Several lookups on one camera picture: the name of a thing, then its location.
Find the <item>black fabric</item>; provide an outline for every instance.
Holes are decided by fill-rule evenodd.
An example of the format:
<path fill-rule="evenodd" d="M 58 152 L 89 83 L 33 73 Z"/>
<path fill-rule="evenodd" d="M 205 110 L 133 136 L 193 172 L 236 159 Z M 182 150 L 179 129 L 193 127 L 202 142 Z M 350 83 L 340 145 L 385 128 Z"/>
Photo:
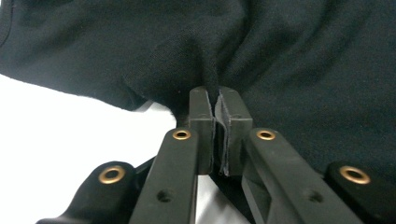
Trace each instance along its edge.
<path fill-rule="evenodd" d="M 227 86 L 318 171 L 351 161 L 396 183 L 394 1 L 14 0 L 12 14 L 0 74 L 179 119 L 192 88 L 214 103 Z"/>
<path fill-rule="evenodd" d="M 6 41 L 9 29 L 11 28 L 11 1 L 0 0 L 0 47 Z"/>

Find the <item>hole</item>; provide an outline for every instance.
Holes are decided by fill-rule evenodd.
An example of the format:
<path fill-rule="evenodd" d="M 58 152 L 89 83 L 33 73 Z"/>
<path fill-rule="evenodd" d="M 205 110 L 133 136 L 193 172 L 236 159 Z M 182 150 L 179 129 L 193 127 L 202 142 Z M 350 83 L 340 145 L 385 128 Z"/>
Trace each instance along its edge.
<path fill-rule="evenodd" d="M 174 199 L 175 193 L 170 189 L 162 189 L 157 194 L 158 201 L 162 203 L 170 203 Z"/>
<path fill-rule="evenodd" d="M 270 131 L 258 131 L 257 136 L 262 140 L 273 140 L 275 138 L 275 134 Z"/>
<path fill-rule="evenodd" d="M 340 174 L 345 179 L 355 184 L 368 184 L 371 182 L 370 176 L 364 173 L 361 169 L 353 166 L 343 166 L 340 168 Z"/>
<path fill-rule="evenodd" d="M 125 170 L 118 166 L 107 167 L 101 174 L 99 174 L 98 179 L 102 184 L 114 184 L 122 180 L 125 176 Z"/>
<path fill-rule="evenodd" d="M 186 140 L 191 137 L 191 133 L 187 130 L 178 130 L 173 133 L 173 137 L 177 140 Z"/>
<path fill-rule="evenodd" d="M 118 171 L 116 171 L 116 170 L 111 170 L 111 171 L 109 171 L 109 172 L 107 172 L 107 173 L 105 174 L 105 177 L 106 177 L 106 178 L 114 178 L 114 177 L 116 177 L 118 174 L 119 174 Z"/>
<path fill-rule="evenodd" d="M 363 176 L 361 174 L 359 174 L 358 172 L 355 172 L 355 171 L 348 170 L 348 171 L 346 171 L 346 173 L 354 178 L 358 178 L 358 179 L 363 178 Z"/>
<path fill-rule="evenodd" d="M 323 196 L 315 190 L 308 189 L 304 195 L 311 203 L 323 203 Z"/>

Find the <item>white surface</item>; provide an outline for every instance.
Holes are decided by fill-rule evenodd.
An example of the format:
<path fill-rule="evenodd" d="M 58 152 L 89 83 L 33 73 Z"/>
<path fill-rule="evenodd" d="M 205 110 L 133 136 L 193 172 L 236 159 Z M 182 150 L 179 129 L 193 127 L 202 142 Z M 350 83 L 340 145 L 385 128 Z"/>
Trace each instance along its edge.
<path fill-rule="evenodd" d="M 97 166 L 140 165 L 175 126 L 155 103 L 130 112 L 0 75 L 1 223 L 59 216 Z M 197 223 L 247 223 L 208 176 L 199 177 L 196 216 Z"/>

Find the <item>black cloth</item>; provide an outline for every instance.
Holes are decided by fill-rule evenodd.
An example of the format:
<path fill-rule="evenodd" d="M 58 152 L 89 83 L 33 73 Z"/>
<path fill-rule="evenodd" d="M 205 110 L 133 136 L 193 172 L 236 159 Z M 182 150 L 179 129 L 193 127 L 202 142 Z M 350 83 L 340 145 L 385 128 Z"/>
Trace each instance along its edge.
<path fill-rule="evenodd" d="M 227 86 L 316 170 L 396 183 L 394 1 L 3 0 L 0 18 L 0 74 L 179 119 L 192 88 Z"/>

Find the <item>brass grommet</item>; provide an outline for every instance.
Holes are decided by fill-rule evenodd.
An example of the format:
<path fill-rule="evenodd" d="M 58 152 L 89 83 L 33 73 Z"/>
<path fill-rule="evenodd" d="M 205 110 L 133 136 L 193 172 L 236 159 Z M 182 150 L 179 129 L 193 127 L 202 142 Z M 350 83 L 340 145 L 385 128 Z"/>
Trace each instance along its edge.
<path fill-rule="evenodd" d="M 257 132 L 257 136 L 262 139 L 262 140 L 273 140 L 275 139 L 275 134 L 270 132 L 270 131 L 266 131 L 266 130 L 260 130 Z"/>
<path fill-rule="evenodd" d="M 106 175 L 110 172 L 117 172 L 117 174 L 113 177 L 107 177 Z M 125 176 L 125 170 L 118 166 L 109 166 L 107 167 L 104 171 L 102 171 L 102 173 L 99 175 L 99 181 L 102 184 L 114 184 L 119 182 L 123 177 Z"/>
<path fill-rule="evenodd" d="M 343 166 L 340 168 L 340 174 L 347 180 L 355 183 L 365 185 L 371 182 L 370 176 L 364 173 L 361 169 L 352 166 Z"/>
<path fill-rule="evenodd" d="M 177 130 L 173 133 L 173 137 L 177 140 L 186 140 L 191 137 L 191 133 L 187 130 Z"/>

